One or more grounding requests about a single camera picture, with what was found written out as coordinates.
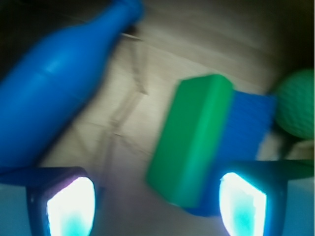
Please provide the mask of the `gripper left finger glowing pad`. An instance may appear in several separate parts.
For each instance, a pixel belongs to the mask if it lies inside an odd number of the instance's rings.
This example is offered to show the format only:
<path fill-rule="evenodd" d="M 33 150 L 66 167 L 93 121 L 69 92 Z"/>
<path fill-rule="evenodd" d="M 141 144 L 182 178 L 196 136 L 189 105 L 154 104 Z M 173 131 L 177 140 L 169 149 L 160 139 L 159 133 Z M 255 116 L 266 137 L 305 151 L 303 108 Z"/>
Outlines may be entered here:
<path fill-rule="evenodd" d="M 2 236 L 88 236 L 95 185 L 81 167 L 23 168 L 0 176 Z"/>

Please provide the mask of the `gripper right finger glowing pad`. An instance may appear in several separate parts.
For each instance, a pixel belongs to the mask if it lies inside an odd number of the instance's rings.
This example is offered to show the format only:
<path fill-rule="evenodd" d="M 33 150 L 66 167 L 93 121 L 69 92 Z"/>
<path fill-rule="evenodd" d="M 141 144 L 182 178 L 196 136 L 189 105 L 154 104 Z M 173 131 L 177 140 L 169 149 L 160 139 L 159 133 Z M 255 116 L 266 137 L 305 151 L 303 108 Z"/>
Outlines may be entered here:
<path fill-rule="evenodd" d="M 313 236 L 315 163 L 232 162 L 220 178 L 219 206 L 230 236 Z"/>

